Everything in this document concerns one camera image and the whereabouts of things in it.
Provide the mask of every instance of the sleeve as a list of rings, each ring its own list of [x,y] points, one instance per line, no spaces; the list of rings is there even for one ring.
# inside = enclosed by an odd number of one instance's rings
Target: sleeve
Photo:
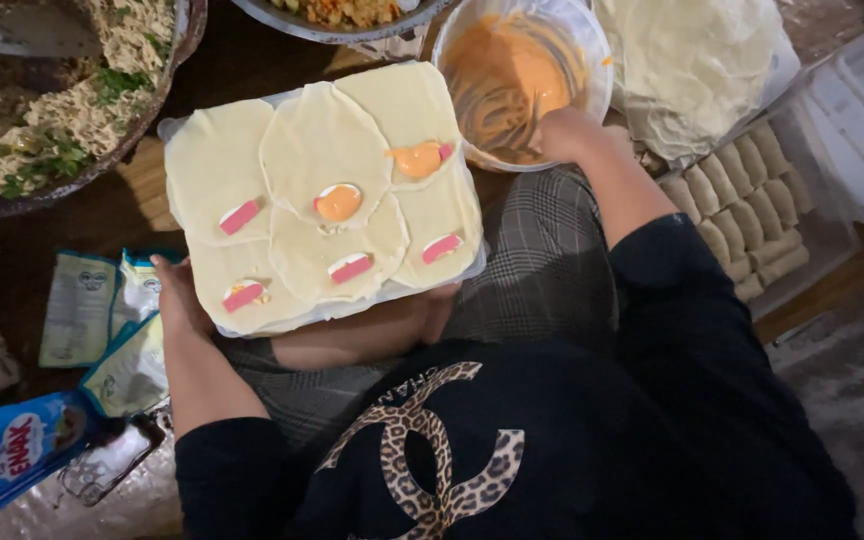
[[[266,538],[283,529],[276,498],[285,439],[266,418],[208,423],[175,443],[186,538]]]
[[[845,477],[773,374],[748,308],[684,214],[609,254],[621,306],[618,361],[763,536],[854,536]]]

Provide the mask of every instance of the plaid pants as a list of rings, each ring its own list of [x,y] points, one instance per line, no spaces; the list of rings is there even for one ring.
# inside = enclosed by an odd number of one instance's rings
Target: plaid pants
[[[443,339],[486,342],[564,338],[596,349],[615,324],[616,293],[598,206],[577,170],[520,175],[485,216],[486,270],[466,280]],[[297,372],[280,367],[268,339],[221,339],[293,451],[338,436],[362,395],[397,360]]]

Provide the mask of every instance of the black sweatshirt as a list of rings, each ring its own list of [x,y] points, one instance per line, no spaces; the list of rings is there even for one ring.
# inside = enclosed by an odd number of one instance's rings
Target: black sweatshirt
[[[609,259],[616,357],[439,343],[372,388],[311,478],[270,420],[198,427],[175,447],[185,533],[855,537],[852,491],[690,221],[657,219]]]

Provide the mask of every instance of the bowl of orange sauce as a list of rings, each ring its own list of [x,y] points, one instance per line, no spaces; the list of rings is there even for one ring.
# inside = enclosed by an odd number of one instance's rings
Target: bowl of orange sauce
[[[442,25],[432,64],[448,83],[465,157],[489,170],[556,166],[530,149],[565,106],[602,121],[615,77],[606,34],[580,0],[465,0]]]

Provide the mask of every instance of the leopard print logo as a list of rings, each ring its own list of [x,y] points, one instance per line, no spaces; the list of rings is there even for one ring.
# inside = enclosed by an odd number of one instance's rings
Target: leopard print logo
[[[473,478],[452,485],[452,449],[442,420],[424,408],[426,399],[439,387],[453,381],[471,381],[482,367],[478,362],[460,362],[438,371],[401,407],[374,405],[342,434],[316,472],[335,468],[342,449],[363,428],[384,424],[379,460],[385,485],[395,503],[415,521],[399,538],[439,539],[455,522],[480,514],[502,499],[522,465],[525,431],[499,429],[495,449],[486,468]],[[405,437],[416,432],[435,451],[436,493],[427,493],[415,481],[405,460]]]

